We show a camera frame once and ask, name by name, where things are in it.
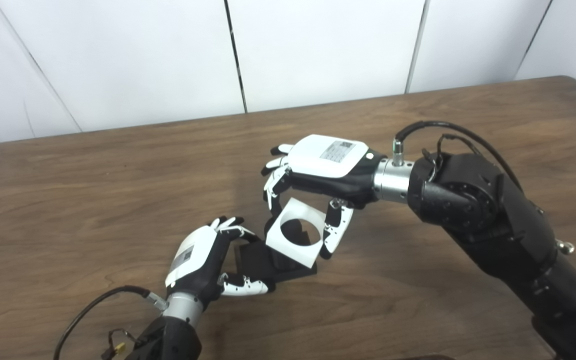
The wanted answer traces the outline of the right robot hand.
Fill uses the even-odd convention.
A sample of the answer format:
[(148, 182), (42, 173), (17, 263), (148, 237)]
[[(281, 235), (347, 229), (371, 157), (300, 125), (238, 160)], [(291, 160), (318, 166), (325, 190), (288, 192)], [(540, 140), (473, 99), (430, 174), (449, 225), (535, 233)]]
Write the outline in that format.
[(270, 150), (273, 159), (261, 170), (263, 200), (272, 221), (281, 212), (281, 193), (288, 189), (330, 197), (320, 257), (329, 260), (345, 234), (354, 210), (377, 201), (374, 177), (382, 153), (364, 142), (311, 134), (296, 144)]

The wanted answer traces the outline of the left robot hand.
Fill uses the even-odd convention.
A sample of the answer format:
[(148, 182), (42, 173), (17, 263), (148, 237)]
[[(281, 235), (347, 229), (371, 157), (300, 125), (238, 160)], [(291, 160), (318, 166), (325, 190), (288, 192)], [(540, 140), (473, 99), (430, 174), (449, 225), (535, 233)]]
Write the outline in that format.
[(221, 296), (246, 297), (274, 292), (277, 286), (272, 280), (222, 271), (233, 241), (261, 241), (243, 222), (241, 217), (220, 216), (187, 235), (164, 281), (167, 294), (187, 294), (207, 308)]

